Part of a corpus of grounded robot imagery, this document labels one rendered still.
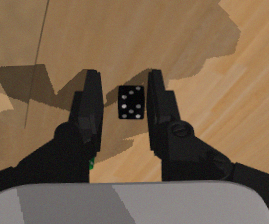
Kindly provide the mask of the black die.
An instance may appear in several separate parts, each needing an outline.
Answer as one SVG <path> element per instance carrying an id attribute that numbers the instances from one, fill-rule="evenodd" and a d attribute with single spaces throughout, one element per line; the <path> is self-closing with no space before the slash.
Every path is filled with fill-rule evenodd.
<path id="1" fill-rule="evenodd" d="M 118 118 L 144 119 L 144 86 L 118 87 Z"/>

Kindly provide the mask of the green die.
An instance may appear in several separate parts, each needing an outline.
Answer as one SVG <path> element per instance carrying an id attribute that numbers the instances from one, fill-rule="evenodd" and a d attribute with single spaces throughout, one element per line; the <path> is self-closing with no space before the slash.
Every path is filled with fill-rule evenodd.
<path id="1" fill-rule="evenodd" d="M 89 170 L 94 168 L 94 159 L 95 157 L 89 161 Z"/>

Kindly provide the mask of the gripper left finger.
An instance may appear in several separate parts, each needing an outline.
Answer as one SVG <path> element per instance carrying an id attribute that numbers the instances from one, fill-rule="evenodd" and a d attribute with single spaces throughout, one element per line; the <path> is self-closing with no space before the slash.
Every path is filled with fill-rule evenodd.
<path id="1" fill-rule="evenodd" d="M 83 91 L 74 93 L 68 122 L 16 167 L 0 171 L 0 192 L 25 184 L 89 183 L 89 161 L 101 148 L 103 112 L 101 74 L 87 70 Z"/>

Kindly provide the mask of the tan mat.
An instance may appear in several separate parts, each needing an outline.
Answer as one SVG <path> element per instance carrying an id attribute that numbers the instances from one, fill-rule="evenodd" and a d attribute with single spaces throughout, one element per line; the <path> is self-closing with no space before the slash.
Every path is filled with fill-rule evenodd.
<path id="1" fill-rule="evenodd" d="M 0 0 L 0 123 L 23 129 L 49 0 Z"/>

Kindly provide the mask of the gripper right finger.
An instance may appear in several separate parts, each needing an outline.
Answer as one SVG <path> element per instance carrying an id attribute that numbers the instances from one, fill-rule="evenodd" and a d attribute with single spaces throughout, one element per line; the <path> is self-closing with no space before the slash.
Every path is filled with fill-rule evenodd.
<path id="1" fill-rule="evenodd" d="M 150 151 L 161 159 L 162 181 L 221 180 L 243 184 L 254 189 L 269 209 L 269 174 L 232 163 L 197 138 L 192 125 L 180 118 L 174 91 L 165 90 L 161 69 L 148 72 L 146 112 Z"/>

